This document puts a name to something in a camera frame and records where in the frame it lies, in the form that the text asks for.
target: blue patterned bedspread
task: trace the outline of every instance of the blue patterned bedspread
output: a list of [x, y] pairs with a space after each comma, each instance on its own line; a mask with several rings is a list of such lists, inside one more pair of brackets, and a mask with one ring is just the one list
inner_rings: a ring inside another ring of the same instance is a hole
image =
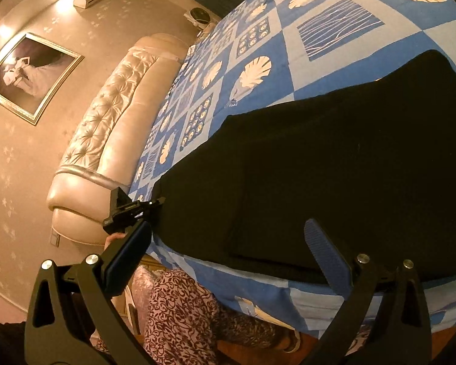
[[[159, 177], [227, 115], [375, 81], [426, 50], [440, 51], [456, 70], [453, 0], [245, 0], [190, 48], [152, 127], [130, 196], [147, 200]], [[280, 156], [281, 163], [290, 157]], [[149, 253], [185, 270], [227, 306], [316, 337], [343, 302], [328, 287], [182, 256], [158, 238]], [[456, 324], [456, 278], [427, 284], [426, 296], [434, 331]], [[380, 299], [374, 297], [367, 322]]]

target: pink patterned clothing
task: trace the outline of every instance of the pink patterned clothing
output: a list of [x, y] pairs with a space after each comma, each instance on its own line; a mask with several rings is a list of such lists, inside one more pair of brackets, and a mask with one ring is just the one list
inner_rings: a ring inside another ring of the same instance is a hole
[[[135, 301], [135, 289], [132, 295]], [[164, 272], [147, 295], [144, 349], [158, 365], [222, 365], [218, 340], [266, 349], [287, 332], [223, 306], [182, 270]], [[137, 310], [141, 319], [145, 309]]]

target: framed picture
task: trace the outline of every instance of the framed picture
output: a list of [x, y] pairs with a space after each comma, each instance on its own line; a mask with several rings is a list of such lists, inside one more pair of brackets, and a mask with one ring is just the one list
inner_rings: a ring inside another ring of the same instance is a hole
[[0, 61], [0, 104], [37, 125], [52, 96], [82, 59], [26, 33]]

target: black fabric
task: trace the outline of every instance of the black fabric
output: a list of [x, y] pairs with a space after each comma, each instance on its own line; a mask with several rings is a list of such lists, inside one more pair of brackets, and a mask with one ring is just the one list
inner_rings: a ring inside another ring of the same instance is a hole
[[377, 82], [229, 116], [159, 196], [166, 245], [235, 269], [324, 282], [303, 235], [316, 218], [355, 254], [456, 275], [456, 73], [428, 51]]
[[0, 332], [18, 358], [25, 360], [25, 321], [21, 323], [0, 324]]

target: silver bolt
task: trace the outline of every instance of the silver bolt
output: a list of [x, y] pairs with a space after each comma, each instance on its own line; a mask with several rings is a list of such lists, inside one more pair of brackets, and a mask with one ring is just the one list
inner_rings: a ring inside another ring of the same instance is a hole
[[366, 254], [359, 254], [356, 259], [358, 260], [358, 262], [360, 263], [368, 263], [370, 262], [370, 257]]
[[404, 266], [407, 268], [407, 269], [412, 269], [414, 267], [414, 262], [412, 262], [411, 260], [409, 259], [406, 259], [404, 261]]
[[47, 261], [42, 262], [41, 268], [44, 270], [49, 269], [52, 266], [52, 261], [48, 259]]
[[86, 257], [86, 263], [88, 265], [94, 265], [96, 262], [98, 262], [99, 258], [98, 255], [96, 254], [91, 254]]

